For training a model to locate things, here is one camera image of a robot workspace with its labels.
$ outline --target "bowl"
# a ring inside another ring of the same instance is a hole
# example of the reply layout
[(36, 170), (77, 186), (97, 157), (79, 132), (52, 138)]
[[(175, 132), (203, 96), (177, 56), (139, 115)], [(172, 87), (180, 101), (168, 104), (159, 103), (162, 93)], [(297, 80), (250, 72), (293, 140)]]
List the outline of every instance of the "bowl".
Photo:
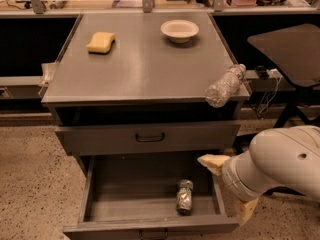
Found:
[(161, 25), (161, 31), (174, 43), (186, 43), (199, 32), (199, 27), (187, 20), (170, 20)]

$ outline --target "floor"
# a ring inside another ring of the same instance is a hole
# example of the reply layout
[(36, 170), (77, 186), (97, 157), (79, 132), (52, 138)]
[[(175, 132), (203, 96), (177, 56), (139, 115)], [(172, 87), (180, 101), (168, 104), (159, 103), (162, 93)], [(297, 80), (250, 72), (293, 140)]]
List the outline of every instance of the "floor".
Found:
[[(271, 128), (274, 121), (244, 116), (240, 133)], [(65, 154), (54, 129), (47, 114), (0, 115), (1, 240), (65, 240), (63, 226), (77, 223), (85, 178), (74, 158)], [(223, 190), (223, 195), (228, 200), (229, 193)], [(169, 234), (168, 239), (316, 240), (320, 239), (320, 207), (303, 196), (265, 195), (249, 222), (232, 233)]]

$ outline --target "black handle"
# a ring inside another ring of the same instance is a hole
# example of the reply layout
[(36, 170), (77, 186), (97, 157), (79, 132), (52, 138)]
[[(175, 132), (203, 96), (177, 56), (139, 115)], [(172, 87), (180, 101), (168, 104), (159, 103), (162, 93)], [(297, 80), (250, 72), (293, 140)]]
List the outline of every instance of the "black handle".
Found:
[(136, 133), (136, 141), (138, 142), (159, 142), (165, 139), (166, 135), (162, 132), (158, 136), (140, 136), (139, 133)]
[(164, 230), (164, 236), (161, 237), (151, 237), (151, 238), (144, 238), (142, 235), (142, 229), (139, 231), (139, 237), (141, 240), (165, 240), (168, 237), (168, 229)]

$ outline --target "open drawer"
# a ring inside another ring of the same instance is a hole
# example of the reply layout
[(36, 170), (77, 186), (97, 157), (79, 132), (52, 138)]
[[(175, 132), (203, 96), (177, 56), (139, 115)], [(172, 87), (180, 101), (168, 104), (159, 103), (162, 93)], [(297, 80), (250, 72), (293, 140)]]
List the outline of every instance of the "open drawer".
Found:
[[(193, 181), (192, 213), (176, 211), (176, 184)], [(192, 152), (91, 156), (79, 222), (64, 228), (72, 240), (165, 239), (230, 232), (212, 174)]]
[(85, 155), (213, 150), (231, 147), (235, 121), (64, 126), (56, 134), (69, 153)]

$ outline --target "sponge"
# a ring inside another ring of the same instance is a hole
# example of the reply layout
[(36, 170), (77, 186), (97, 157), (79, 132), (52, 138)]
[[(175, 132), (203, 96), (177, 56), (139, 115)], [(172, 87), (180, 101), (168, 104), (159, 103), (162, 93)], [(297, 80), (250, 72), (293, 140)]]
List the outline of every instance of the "sponge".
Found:
[(105, 54), (111, 49), (111, 44), (114, 40), (114, 33), (97, 32), (93, 34), (90, 43), (87, 44), (87, 50), (92, 53)]

